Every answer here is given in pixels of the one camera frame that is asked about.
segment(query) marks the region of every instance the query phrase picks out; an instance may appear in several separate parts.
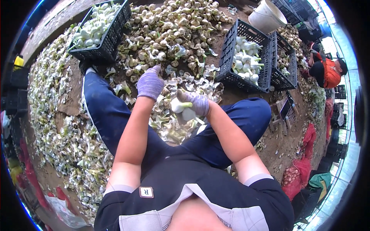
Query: blue pants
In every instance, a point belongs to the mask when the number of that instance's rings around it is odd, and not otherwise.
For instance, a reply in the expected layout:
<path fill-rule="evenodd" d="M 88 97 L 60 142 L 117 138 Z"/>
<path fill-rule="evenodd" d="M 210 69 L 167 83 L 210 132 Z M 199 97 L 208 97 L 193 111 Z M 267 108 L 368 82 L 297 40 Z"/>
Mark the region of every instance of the blue pants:
<path fill-rule="evenodd" d="M 82 97 L 85 98 L 90 119 L 109 151 L 115 155 L 131 114 L 129 108 L 115 95 L 108 82 L 94 72 L 89 72 L 84 77 Z M 232 105 L 224 105 L 222 109 L 244 131 L 253 145 L 261 138 L 271 119 L 269 104 L 260 98 L 244 99 Z M 148 171 L 167 156 L 190 153 L 219 169 L 225 169 L 232 164 L 210 124 L 193 139 L 175 147 L 166 144 L 148 126 L 148 144 L 142 162 L 142 172 Z"/>

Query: orange shirt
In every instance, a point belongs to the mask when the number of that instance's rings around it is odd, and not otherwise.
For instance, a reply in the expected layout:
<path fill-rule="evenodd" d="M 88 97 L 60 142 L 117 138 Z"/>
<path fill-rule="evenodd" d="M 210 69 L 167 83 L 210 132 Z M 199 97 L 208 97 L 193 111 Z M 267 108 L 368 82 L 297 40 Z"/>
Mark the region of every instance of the orange shirt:
<path fill-rule="evenodd" d="M 335 62 L 330 59 L 326 59 L 326 64 L 324 64 L 324 88 L 335 88 L 338 86 L 341 80 L 341 75 L 338 74 L 338 72 L 335 71 Z"/>

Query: hand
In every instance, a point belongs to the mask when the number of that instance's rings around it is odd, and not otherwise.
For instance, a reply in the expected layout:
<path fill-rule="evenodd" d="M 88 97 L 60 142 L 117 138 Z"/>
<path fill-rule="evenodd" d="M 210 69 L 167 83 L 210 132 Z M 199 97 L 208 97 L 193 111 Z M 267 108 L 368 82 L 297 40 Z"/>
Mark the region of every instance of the hand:
<path fill-rule="evenodd" d="M 176 91 L 176 97 L 182 103 L 191 102 L 191 109 L 199 116 L 207 116 L 209 112 L 209 102 L 206 95 L 199 95 L 195 92 L 183 92 L 180 89 Z"/>
<path fill-rule="evenodd" d="M 325 62 L 325 61 L 326 61 L 326 56 L 325 56 L 325 53 L 324 53 L 324 51 L 323 51 L 323 50 L 320 50 L 320 56 L 321 56 L 321 60 L 322 60 L 323 62 Z"/>
<path fill-rule="evenodd" d="M 310 49 L 310 52 L 313 53 L 314 55 L 317 55 L 318 54 L 318 52 L 315 51 L 314 49 Z"/>
<path fill-rule="evenodd" d="M 157 101 L 164 87 L 163 79 L 158 76 L 161 74 L 161 65 L 147 69 L 138 81 L 138 97 L 146 96 Z"/>

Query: white bucket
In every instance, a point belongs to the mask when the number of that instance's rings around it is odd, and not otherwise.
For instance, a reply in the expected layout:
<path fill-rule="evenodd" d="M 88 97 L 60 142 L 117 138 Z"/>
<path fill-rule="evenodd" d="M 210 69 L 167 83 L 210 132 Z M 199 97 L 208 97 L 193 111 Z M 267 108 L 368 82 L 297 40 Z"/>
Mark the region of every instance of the white bucket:
<path fill-rule="evenodd" d="M 287 24 L 283 13 L 269 0 L 262 0 L 261 4 L 249 15 L 248 21 L 264 34 Z"/>

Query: letter r patch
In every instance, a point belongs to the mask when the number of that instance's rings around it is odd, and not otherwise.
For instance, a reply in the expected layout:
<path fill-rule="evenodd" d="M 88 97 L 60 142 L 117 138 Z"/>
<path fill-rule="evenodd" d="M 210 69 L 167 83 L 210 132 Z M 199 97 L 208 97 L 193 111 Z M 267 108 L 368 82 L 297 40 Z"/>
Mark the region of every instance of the letter r patch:
<path fill-rule="evenodd" d="M 154 198 L 152 187 L 139 187 L 139 193 L 142 198 Z"/>

